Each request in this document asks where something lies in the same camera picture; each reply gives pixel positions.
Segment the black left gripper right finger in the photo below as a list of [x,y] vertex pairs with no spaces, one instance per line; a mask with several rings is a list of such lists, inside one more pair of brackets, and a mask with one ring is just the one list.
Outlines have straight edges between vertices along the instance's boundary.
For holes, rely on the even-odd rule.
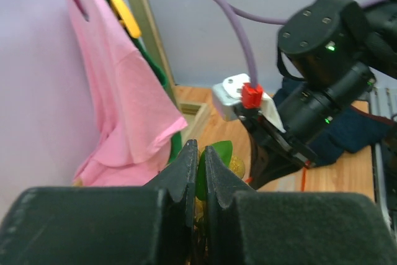
[[237,191],[207,229],[210,264],[396,263],[379,209],[358,193]]

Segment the clear zip top bag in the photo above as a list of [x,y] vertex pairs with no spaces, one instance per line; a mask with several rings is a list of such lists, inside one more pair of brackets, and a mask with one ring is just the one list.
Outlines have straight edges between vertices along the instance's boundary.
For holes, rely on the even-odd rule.
[[304,192],[308,170],[303,168],[298,172],[281,177],[258,188],[260,192]]

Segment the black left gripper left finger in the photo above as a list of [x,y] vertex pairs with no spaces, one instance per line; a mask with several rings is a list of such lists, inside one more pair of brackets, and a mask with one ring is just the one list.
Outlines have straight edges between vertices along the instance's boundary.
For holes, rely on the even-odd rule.
[[32,187],[1,223],[2,264],[184,264],[198,146],[141,187]]

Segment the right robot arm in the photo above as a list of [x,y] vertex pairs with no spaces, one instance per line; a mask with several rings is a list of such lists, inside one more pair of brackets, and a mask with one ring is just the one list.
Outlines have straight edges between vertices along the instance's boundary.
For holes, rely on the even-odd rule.
[[277,68],[298,84],[276,108],[277,128],[260,110],[263,88],[243,84],[237,116],[251,141],[249,185],[258,189],[321,162],[316,142],[342,120],[351,104],[372,90],[380,71],[396,77],[396,0],[360,6],[353,0],[315,0],[278,32]]

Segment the longan fruit bunch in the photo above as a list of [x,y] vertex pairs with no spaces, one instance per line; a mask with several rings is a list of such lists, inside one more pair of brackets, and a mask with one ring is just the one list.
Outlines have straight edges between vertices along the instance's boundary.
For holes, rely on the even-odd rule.
[[250,190],[243,181],[245,165],[233,154],[229,140],[218,141],[198,151],[195,185],[195,226],[207,234],[207,220],[214,211],[229,208],[237,191]]

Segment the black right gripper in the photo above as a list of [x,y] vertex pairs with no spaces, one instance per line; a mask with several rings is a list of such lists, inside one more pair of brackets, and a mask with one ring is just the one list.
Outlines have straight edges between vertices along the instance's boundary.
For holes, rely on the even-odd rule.
[[305,168],[315,168],[317,155],[308,142],[332,120],[369,90],[375,77],[369,67],[358,64],[331,88],[333,100],[323,92],[301,84],[278,106],[285,133],[274,127],[258,108],[238,106],[238,115],[248,131],[251,168],[248,184],[255,190]]

